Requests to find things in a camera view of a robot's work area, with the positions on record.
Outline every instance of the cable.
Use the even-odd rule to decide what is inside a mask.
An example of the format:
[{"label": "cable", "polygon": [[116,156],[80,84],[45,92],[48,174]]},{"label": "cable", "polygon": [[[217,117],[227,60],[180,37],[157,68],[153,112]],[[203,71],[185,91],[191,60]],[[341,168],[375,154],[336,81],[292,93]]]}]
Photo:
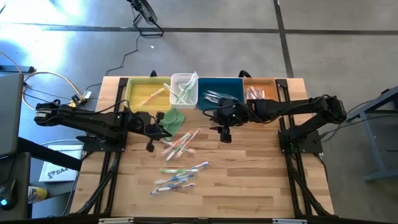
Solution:
[{"label": "cable", "polygon": [[135,53],[135,52],[138,51],[138,38],[139,38],[140,36],[141,36],[141,34],[139,34],[138,37],[137,37],[137,39],[136,39],[136,49],[133,50],[132,52],[129,52],[129,53],[125,54],[125,55],[123,56],[122,63],[120,63],[120,66],[119,66],[119,67],[116,67],[116,68],[112,68],[112,69],[107,70],[107,71],[105,72],[105,76],[108,76],[108,73],[111,72],[111,71],[113,71],[113,70],[117,70],[117,69],[119,69],[119,68],[123,68],[124,61],[125,61],[126,57],[127,57],[128,55],[131,55],[131,54],[133,54],[133,53]]},{"label": "cable", "polygon": [[32,90],[32,91],[36,91],[36,92],[39,92],[39,93],[43,93],[43,94],[46,94],[46,95],[49,95],[49,96],[54,96],[54,97],[57,97],[57,98],[61,98],[61,99],[65,99],[65,100],[70,100],[70,98],[66,98],[66,97],[63,97],[63,96],[53,95],[53,94],[46,93],[46,92],[43,92],[43,91],[40,91],[40,90],[35,90],[35,89],[33,89],[33,88],[29,87],[29,86],[24,86],[24,87],[25,87],[25,88],[28,88],[28,89],[30,89],[30,90]]},{"label": "cable", "polygon": [[398,115],[396,115],[396,116],[394,116],[394,115],[391,115],[391,116],[385,115],[385,116],[378,116],[378,117],[368,118],[368,119],[364,119],[364,120],[362,120],[362,121],[357,121],[357,122],[355,122],[355,123],[347,124],[346,126],[339,127],[339,128],[333,129],[333,130],[331,130],[331,131],[327,131],[327,132],[325,132],[325,133],[328,134],[328,133],[330,133],[330,132],[332,132],[332,131],[337,131],[337,130],[339,130],[339,129],[341,129],[341,128],[349,127],[349,126],[351,126],[351,125],[358,124],[358,123],[361,123],[361,122],[363,122],[363,121],[368,121],[368,120],[372,120],[372,119],[376,119],[376,118],[386,118],[386,117],[398,117]]},{"label": "cable", "polygon": [[63,212],[62,212],[62,216],[65,216],[65,214],[67,213],[67,210],[68,210],[68,207],[69,207],[69,204],[70,204],[70,199],[72,199],[73,190],[75,189],[75,185],[76,185],[76,183],[77,183],[77,179],[78,179],[79,175],[80,175],[80,174],[78,173],[78,174],[76,175],[75,180],[73,181],[72,189],[70,189],[70,194],[69,194],[69,197],[68,197],[67,205],[65,206],[65,209],[64,209]]},{"label": "cable", "polygon": [[42,144],[40,144],[40,145],[41,145],[41,146],[44,146],[44,145],[46,145],[46,144],[57,143],[57,142],[66,142],[66,141],[78,141],[78,142],[80,142],[80,141],[77,140],[77,139],[64,139],[64,140],[49,141],[49,142],[42,143]]},{"label": "cable", "polygon": [[101,85],[102,83],[97,83],[97,84],[94,84],[94,85],[90,85],[90,86],[88,86],[87,88],[86,88],[86,90],[85,90],[85,92],[89,89],[89,88],[91,88],[91,87],[93,87],[93,86],[96,86],[96,85]]},{"label": "cable", "polygon": [[[357,108],[357,107],[359,107],[359,106],[361,106],[361,105],[363,105],[363,104],[365,104],[365,103],[369,103],[370,101],[372,101],[372,100],[368,100],[368,101],[365,101],[365,102],[363,102],[363,103],[360,103],[360,104],[354,106],[353,108],[351,108],[351,109],[347,112],[347,114],[349,114],[349,112],[353,111],[355,108]],[[343,122],[340,123],[340,124],[337,126],[336,131],[335,131],[330,137],[328,137],[326,140],[323,140],[323,141],[321,141],[321,142],[325,142],[325,141],[330,140],[330,139],[336,134],[338,128],[340,128],[340,126],[341,126],[342,124],[343,124]],[[329,131],[322,133],[322,134],[321,134],[322,138],[326,137],[326,135],[328,135],[329,133],[330,133]]]},{"label": "cable", "polygon": [[10,169],[9,169],[9,172],[8,172],[8,177],[7,177],[7,179],[10,179],[10,177],[11,177],[11,172],[12,172],[12,168],[14,168],[15,160],[17,160],[17,155],[13,155],[13,156],[14,156],[14,158],[13,158],[13,160],[12,160],[12,163],[11,163],[11,166],[10,166]]},{"label": "cable", "polygon": [[60,110],[59,108],[55,108],[55,109],[47,109],[47,108],[46,108],[46,109],[40,109],[40,110],[38,110],[38,111],[42,111],[42,110],[44,110],[44,111],[53,111],[53,110],[55,110],[55,111],[69,112],[69,113],[73,113],[73,114],[98,114],[98,113],[102,113],[102,112],[104,112],[104,111],[106,111],[106,110],[109,110],[109,109],[111,109],[112,107],[115,107],[116,105],[118,105],[118,104],[120,104],[120,103],[123,103],[123,102],[125,102],[125,101],[128,103],[128,100],[121,100],[121,101],[115,103],[114,105],[112,105],[112,106],[110,106],[110,107],[108,107],[108,108],[105,108],[105,109],[100,110],[100,111],[95,111],[95,112],[67,111],[67,110]]},{"label": "cable", "polygon": [[328,178],[328,170],[326,169],[326,164],[323,161],[323,159],[316,153],[313,154],[315,157],[317,157],[319,159],[319,161],[321,161],[323,168],[325,169],[325,176],[326,176],[326,181],[329,182],[329,178]]},{"label": "cable", "polygon": [[205,112],[208,111],[208,110],[218,110],[218,109],[230,108],[230,107],[232,107],[232,106],[234,106],[234,105],[236,105],[236,104],[232,104],[232,105],[229,105],[229,106],[220,106],[220,107],[217,107],[217,108],[207,108],[207,109],[204,109],[204,110],[202,111],[202,113],[203,113],[205,116],[214,119],[214,118],[215,118],[214,116],[209,115],[209,114],[206,114]]},{"label": "cable", "polygon": [[27,96],[29,96],[29,97],[32,97],[32,98],[35,98],[35,99],[38,99],[38,100],[42,100],[42,101],[44,101],[44,102],[47,102],[48,103],[48,101],[47,100],[43,100],[43,99],[40,99],[39,97],[36,97],[36,96],[31,96],[31,95],[29,95],[29,94],[27,94],[27,93],[23,93],[24,95],[27,95]]},{"label": "cable", "polygon": [[2,54],[2,55],[5,56],[6,58],[8,58],[10,61],[12,61],[12,62],[14,63],[14,65],[15,65],[15,67],[17,67],[18,72],[19,72],[20,74],[22,74],[21,68],[19,68],[18,64],[17,64],[13,59],[11,59],[10,57],[8,57],[8,56],[7,56],[5,53],[3,53],[3,52],[0,52],[0,54]]},{"label": "cable", "polygon": [[[72,88],[74,89],[74,91],[77,93],[78,96],[81,96],[81,94],[80,94],[79,91],[76,89],[76,87],[74,86],[74,84],[73,84],[67,77],[64,77],[63,75],[57,74],[57,73],[54,73],[54,72],[34,72],[34,73],[31,73],[31,74],[26,75],[26,76],[24,77],[24,82],[26,82],[26,81],[27,81],[30,77],[32,77],[33,75],[37,75],[37,74],[52,74],[52,75],[56,75],[56,76],[58,76],[58,77],[61,77],[61,78],[63,78],[65,81],[67,81],[67,82],[70,84],[70,86],[72,86]],[[31,105],[29,105],[29,104],[26,102],[24,95],[22,96],[22,101],[26,104],[27,107],[29,107],[29,108],[32,109],[32,110],[35,110],[33,107],[31,107]]]}]

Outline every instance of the metal stand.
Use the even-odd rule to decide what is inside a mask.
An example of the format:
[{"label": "metal stand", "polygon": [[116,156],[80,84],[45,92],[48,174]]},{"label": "metal stand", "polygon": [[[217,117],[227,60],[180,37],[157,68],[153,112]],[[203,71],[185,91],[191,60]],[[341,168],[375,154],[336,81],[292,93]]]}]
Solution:
[{"label": "metal stand", "polygon": [[378,114],[381,116],[388,116],[388,115],[398,116],[397,110],[377,110],[386,103],[395,100],[397,97],[398,97],[398,86],[394,87],[393,89],[390,89],[389,91],[384,92],[382,95],[370,101],[366,105],[360,107],[359,109],[357,109],[355,112],[351,113],[347,117],[347,121],[352,121],[355,118],[361,118],[361,120],[363,121],[362,123],[365,127],[366,134],[368,135],[369,142],[371,143],[372,154],[376,162],[377,168],[379,169],[379,171],[377,172],[365,175],[363,177],[365,182],[378,180],[378,179],[386,179],[390,177],[398,177],[398,170],[387,170],[386,165],[384,164],[383,158],[381,156],[380,149],[377,146],[376,142],[377,139],[372,132],[369,122],[365,121],[365,119],[369,118],[370,114]]},{"label": "metal stand", "polygon": [[29,152],[32,157],[55,165],[80,171],[81,160],[64,153],[51,150],[34,142],[18,137],[17,153]]},{"label": "metal stand", "polygon": [[136,18],[132,22],[132,25],[134,26],[134,28],[136,28],[138,30],[138,32],[140,33],[141,36],[143,36],[143,37],[163,37],[164,30],[159,25],[157,25],[157,23],[153,19],[150,19],[149,22],[153,23],[157,28],[159,28],[162,33],[160,33],[160,34],[144,34],[144,33],[142,33],[142,30],[140,28],[138,28],[138,26],[137,26],[137,23],[139,22],[139,19],[141,17],[142,17],[141,14],[138,14],[138,16],[136,16]]}]

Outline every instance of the yellow object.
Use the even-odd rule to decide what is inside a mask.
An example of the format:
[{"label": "yellow object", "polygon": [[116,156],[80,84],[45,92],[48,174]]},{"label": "yellow object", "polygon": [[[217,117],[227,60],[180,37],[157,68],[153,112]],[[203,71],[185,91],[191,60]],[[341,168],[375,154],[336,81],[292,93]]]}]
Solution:
[{"label": "yellow object", "polygon": [[27,190],[27,201],[29,203],[41,202],[47,197],[47,190],[41,187],[29,186]]},{"label": "yellow object", "polygon": [[132,77],[129,78],[124,99],[130,103],[130,110],[168,111],[171,109],[169,91],[162,91],[141,106],[141,103],[163,88],[163,83],[170,84],[170,77]]}]

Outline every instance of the blue tray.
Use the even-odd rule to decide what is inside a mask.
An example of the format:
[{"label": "blue tray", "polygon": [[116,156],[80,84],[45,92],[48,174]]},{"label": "blue tray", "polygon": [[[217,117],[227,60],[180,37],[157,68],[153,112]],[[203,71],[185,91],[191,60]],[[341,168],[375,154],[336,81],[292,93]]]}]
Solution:
[{"label": "blue tray", "polygon": [[244,103],[243,81],[241,78],[199,78],[198,80],[198,108],[205,110],[208,108],[216,108],[218,105],[205,100],[204,92],[207,90],[216,91],[218,93],[226,93],[234,96],[240,102]]}]

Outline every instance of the green cloth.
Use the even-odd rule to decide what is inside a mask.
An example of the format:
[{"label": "green cloth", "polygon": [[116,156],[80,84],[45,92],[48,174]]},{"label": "green cloth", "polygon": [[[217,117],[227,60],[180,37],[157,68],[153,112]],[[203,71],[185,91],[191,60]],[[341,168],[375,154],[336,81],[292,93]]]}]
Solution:
[{"label": "green cloth", "polygon": [[167,141],[171,141],[175,134],[178,133],[184,119],[185,115],[174,108],[164,114],[164,118],[160,121],[160,124],[164,130],[172,135],[172,137],[165,138]]}]

